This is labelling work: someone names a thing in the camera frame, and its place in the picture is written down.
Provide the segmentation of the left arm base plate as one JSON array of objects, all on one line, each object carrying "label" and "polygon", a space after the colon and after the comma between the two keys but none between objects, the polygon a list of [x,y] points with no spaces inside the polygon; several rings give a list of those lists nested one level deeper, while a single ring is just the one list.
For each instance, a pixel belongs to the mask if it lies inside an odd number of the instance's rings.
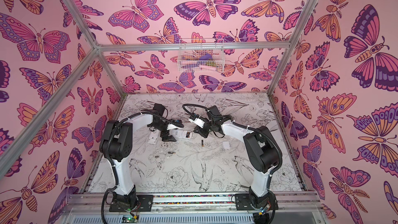
[{"label": "left arm base plate", "polygon": [[110,212],[150,212],[152,209],[154,195],[115,195],[109,207]]}]

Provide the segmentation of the battery cover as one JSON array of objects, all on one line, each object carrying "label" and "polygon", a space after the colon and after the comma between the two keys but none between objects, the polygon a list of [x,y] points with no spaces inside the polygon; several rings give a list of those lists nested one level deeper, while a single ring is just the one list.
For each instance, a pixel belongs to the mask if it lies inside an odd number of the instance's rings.
[{"label": "battery cover", "polygon": [[223,147],[224,147],[225,150],[229,150],[229,149],[231,148],[229,142],[223,142],[222,145],[223,145]]}]

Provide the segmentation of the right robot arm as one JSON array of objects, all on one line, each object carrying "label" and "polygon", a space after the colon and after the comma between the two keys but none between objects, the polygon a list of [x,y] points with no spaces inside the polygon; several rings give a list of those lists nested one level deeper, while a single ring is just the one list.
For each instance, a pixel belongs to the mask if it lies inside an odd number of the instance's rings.
[{"label": "right robot arm", "polygon": [[283,154],[271,131],[266,126],[253,128],[237,123],[230,115],[221,115],[216,106],[204,108],[207,118],[191,113],[189,121],[196,124],[195,133],[207,138],[210,132],[240,140],[254,167],[254,179],[249,187],[249,199],[255,209],[264,209],[276,202],[270,190],[273,174],[283,164]]}]

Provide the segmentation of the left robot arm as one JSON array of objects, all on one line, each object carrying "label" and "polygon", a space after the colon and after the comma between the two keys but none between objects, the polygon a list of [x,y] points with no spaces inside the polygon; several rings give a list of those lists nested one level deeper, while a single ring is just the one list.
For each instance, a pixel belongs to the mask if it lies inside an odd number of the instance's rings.
[{"label": "left robot arm", "polygon": [[166,111],[165,106],[155,103],[151,110],[142,110],[122,120],[110,120],[106,123],[99,150],[112,169],[115,186],[111,192],[114,195],[114,202],[133,204],[137,200],[135,185],[127,162],[133,148],[135,131],[148,127],[151,130],[160,131],[163,142],[176,142],[170,131],[182,128],[183,124],[180,121],[165,118],[163,115]]}]

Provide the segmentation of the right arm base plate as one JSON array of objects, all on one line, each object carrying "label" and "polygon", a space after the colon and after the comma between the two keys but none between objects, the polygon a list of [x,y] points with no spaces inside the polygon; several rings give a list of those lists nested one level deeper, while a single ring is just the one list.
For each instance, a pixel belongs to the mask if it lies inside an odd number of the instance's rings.
[{"label": "right arm base plate", "polygon": [[263,197],[257,197],[255,194],[235,194],[234,202],[238,211],[258,211],[268,212],[278,210],[276,197],[269,192]]}]

